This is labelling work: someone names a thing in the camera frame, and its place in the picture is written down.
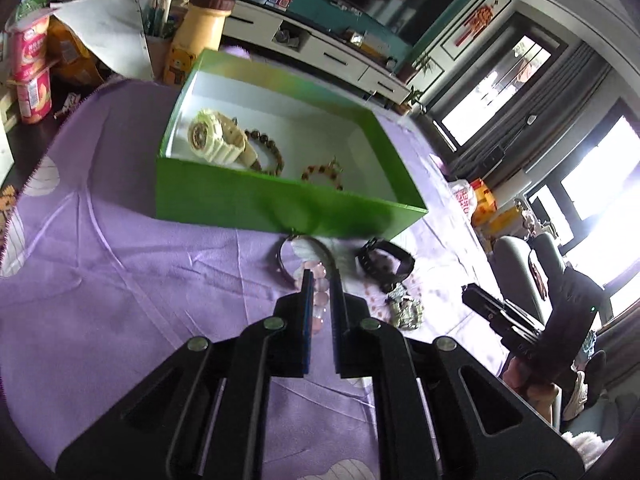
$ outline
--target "teal wall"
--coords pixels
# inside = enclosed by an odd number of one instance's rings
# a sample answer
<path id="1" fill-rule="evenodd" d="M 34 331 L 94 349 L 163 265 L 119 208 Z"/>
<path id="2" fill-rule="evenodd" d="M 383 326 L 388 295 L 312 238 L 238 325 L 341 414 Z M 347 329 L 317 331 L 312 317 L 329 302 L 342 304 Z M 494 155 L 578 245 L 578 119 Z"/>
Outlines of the teal wall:
<path id="1" fill-rule="evenodd" d="M 346 28 L 353 28 L 359 32 L 370 32 L 389 44 L 391 56 L 400 61 L 399 68 L 404 60 L 415 59 L 469 1 L 471 0 L 454 0 L 425 35 L 420 38 L 415 47 L 405 43 L 366 14 L 357 17 L 348 11 L 332 6 L 327 0 L 293 0 L 289 10 L 337 34 Z"/>

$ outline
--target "open box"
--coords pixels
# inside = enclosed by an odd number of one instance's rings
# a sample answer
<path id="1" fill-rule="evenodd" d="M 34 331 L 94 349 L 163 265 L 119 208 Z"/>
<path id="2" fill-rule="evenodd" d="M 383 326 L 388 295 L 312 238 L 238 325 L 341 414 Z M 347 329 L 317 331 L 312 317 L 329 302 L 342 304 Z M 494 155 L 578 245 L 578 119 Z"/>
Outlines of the open box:
<path id="1" fill-rule="evenodd" d="M 216 166 L 188 144 L 202 108 L 260 130 L 283 158 L 280 177 L 240 164 Z M 264 168 L 273 166 L 255 145 Z M 342 167 L 343 191 L 308 166 Z M 156 160 L 156 216 L 239 229 L 349 238 L 391 238 L 427 211 L 375 115 L 309 80 L 263 63 L 204 50 L 182 89 Z"/>

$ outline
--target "white tv cabinet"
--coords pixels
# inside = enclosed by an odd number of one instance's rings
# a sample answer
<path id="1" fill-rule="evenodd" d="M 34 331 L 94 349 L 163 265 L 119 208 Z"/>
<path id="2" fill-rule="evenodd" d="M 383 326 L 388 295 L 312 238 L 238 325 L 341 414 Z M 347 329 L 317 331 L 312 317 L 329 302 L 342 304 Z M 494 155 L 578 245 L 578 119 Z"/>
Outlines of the white tv cabinet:
<path id="1" fill-rule="evenodd" d="M 302 31 L 297 48 L 283 46 L 274 40 L 280 27 L 293 27 Z M 234 10 L 225 20 L 222 35 L 292 57 L 397 104 L 402 103 L 409 95 L 406 84 L 354 48 L 304 23 L 261 6 L 236 1 Z"/>

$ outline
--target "person's hand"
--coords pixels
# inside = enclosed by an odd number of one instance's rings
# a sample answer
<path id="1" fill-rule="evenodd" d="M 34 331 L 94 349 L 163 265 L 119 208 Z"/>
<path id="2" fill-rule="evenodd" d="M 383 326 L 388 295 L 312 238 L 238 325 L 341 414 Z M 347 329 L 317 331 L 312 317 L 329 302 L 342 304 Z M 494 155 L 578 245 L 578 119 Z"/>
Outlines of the person's hand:
<path id="1" fill-rule="evenodd" d="M 554 403 L 560 389 L 551 383 L 534 383 L 525 388 L 529 377 L 530 370 L 520 359 L 514 357 L 509 362 L 509 367 L 502 374 L 502 381 L 523 399 L 527 399 L 533 409 L 551 424 L 551 405 Z"/>

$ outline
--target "bolt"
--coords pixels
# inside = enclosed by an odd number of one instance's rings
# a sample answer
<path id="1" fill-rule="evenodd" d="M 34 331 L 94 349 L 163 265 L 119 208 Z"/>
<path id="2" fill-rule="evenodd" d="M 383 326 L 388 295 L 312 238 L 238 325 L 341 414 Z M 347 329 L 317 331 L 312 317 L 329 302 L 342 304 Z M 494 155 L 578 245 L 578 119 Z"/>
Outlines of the bolt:
<path id="1" fill-rule="evenodd" d="M 443 352 L 451 352 L 458 346 L 458 343 L 456 343 L 452 338 L 444 336 L 438 338 L 436 346 Z"/>
<path id="2" fill-rule="evenodd" d="M 364 330 L 377 330 L 380 328 L 380 322 L 373 317 L 366 317 L 360 322 L 360 326 Z"/>
<path id="3" fill-rule="evenodd" d="M 209 341 L 207 341 L 207 338 L 202 336 L 192 337 L 187 343 L 187 348 L 192 352 L 202 352 L 203 350 L 206 350 L 208 346 Z"/>
<path id="4" fill-rule="evenodd" d="M 280 330 L 284 328 L 284 320 L 276 316 L 268 317 L 264 320 L 264 327 L 267 330 Z"/>

